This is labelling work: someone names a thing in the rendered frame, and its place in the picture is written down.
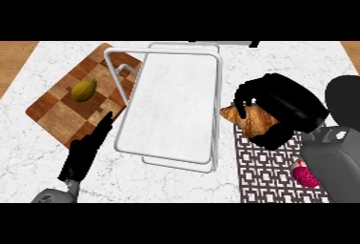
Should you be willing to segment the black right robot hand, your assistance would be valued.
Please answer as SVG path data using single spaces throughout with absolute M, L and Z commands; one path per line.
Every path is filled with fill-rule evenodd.
M 312 91 L 279 73 L 266 73 L 259 79 L 239 85 L 234 103 L 242 118 L 245 108 L 259 106 L 281 121 L 265 135 L 251 141 L 269 151 L 275 151 L 294 136 L 294 132 L 313 132 L 325 121 L 329 111 Z

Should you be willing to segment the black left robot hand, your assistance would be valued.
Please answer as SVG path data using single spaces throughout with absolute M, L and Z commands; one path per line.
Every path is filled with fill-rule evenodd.
M 73 141 L 68 158 L 58 176 L 61 181 L 74 180 L 82 182 L 85 179 L 111 129 L 113 112 L 105 115 L 93 132 Z

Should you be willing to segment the brown croissant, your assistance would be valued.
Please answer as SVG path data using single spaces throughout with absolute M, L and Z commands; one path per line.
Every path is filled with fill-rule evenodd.
M 239 112 L 234 105 L 220 109 L 220 115 L 234 124 L 239 126 L 247 137 L 253 138 L 265 135 L 273 125 L 281 121 L 270 115 L 270 113 L 257 105 L 253 104 L 245 107 L 247 118 L 242 119 Z

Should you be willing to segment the brown patterned placemat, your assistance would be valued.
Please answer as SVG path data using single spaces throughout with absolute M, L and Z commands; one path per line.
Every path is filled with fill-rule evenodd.
M 267 151 L 244 136 L 234 126 L 238 163 L 239 193 L 242 203 L 331 203 L 321 186 L 309 188 L 293 178 L 293 164 L 300 159 L 301 133 L 276 151 Z

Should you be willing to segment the white tiered shelf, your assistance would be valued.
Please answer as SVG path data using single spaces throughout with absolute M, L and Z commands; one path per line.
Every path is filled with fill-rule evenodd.
M 147 48 L 110 48 L 105 54 L 142 53 L 142 66 L 108 66 L 136 75 L 114 149 L 147 164 L 210 173 L 219 166 L 223 58 L 213 43 L 155 42 Z

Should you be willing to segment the checkered wooden cutting board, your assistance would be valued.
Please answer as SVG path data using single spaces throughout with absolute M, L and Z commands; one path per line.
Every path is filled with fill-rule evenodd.
M 120 92 L 105 61 L 108 48 L 102 43 L 26 111 L 67 148 L 93 132 L 110 112 L 117 119 L 127 107 L 121 93 L 127 97 L 133 93 L 136 74 L 120 71 Z

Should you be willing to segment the yellow-green pear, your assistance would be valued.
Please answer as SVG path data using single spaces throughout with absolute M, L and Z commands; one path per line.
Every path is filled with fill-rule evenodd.
M 98 88 L 98 81 L 95 78 L 85 79 L 82 82 L 79 82 L 73 88 L 73 98 L 77 102 L 87 101 Z

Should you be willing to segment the grey appliance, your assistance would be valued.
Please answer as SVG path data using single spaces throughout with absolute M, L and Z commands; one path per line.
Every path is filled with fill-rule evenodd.
M 241 45 L 241 46 L 248 46 L 250 48 L 257 48 L 260 41 L 189 41 L 194 43 L 214 43 L 219 45 Z

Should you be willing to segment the pink cupcake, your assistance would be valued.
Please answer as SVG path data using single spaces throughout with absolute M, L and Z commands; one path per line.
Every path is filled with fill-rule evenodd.
M 297 182 L 309 188 L 315 188 L 321 185 L 321 182 L 313 175 L 306 162 L 303 160 L 297 160 L 291 166 L 291 174 Z

